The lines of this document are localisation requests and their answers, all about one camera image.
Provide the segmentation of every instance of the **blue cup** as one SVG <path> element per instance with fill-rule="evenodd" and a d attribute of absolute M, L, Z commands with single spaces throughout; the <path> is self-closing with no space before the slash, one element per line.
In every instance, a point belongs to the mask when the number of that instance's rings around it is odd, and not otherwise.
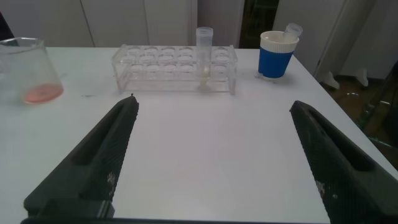
<path fill-rule="evenodd" d="M 282 31 L 261 34 L 259 77 L 280 78 L 284 75 L 299 38 Z"/>

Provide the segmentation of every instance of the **white cabinet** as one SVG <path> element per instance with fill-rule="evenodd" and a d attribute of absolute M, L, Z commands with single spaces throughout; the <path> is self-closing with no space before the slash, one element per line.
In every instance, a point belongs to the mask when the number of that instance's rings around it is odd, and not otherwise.
<path fill-rule="evenodd" d="M 15 37 L 44 39 L 49 47 L 92 47 L 80 0 L 1 0 Z"/>
<path fill-rule="evenodd" d="M 15 37 L 49 47 L 195 45 L 197 0 L 1 0 Z"/>
<path fill-rule="evenodd" d="M 144 0 L 81 0 L 95 47 L 148 45 Z"/>
<path fill-rule="evenodd" d="M 192 45 L 196 0 L 81 0 L 95 47 Z"/>
<path fill-rule="evenodd" d="M 294 55 L 315 74 L 345 0 L 280 0 L 274 30 L 285 30 L 290 22 L 303 27 Z"/>
<path fill-rule="evenodd" d="M 398 61 L 398 1 L 377 0 L 341 70 L 386 78 Z"/>

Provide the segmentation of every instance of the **test tube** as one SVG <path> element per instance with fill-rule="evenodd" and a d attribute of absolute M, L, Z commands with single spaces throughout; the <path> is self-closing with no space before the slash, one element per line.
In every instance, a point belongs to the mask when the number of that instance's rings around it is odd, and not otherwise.
<path fill-rule="evenodd" d="M 287 24 L 285 32 L 282 34 L 282 42 L 295 42 L 302 32 L 303 28 L 300 25 L 291 22 Z"/>
<path fill-rule="evenodd" d="M 200 84 L 206 84 L 210 78 L 211 47 L 213 45 L 213 29 L 197 28 L 197 75 Z"/>

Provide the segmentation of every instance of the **table surface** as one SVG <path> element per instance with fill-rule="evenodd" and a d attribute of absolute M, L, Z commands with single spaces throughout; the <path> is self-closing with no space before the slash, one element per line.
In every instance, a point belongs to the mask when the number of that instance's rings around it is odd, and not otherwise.
<path fill-rule="evenodd" d="M 0 80 L 0 222 L 119 100 L 112 48 L 48 48 L 64 85 L 46 104 L 19 102 Z M 139 93 L 115 217 L 329 223 L 289 109 L 312 105 L 395 178 L 398 172 L 292 57 L 278 82 L 254 78 L 258 50 L 237 49 L 236 95 Z"/>

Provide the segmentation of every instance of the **red liquid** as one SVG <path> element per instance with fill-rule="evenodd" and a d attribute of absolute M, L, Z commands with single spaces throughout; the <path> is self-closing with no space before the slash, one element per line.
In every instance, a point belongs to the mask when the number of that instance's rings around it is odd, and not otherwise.
<path fill-rule="evenodd" d="M 26 103 L 45 103 L 57 98 L 62 93 L 61 85 L 42 84 L 29 90 L 24 96 L 24 101 Z"/>

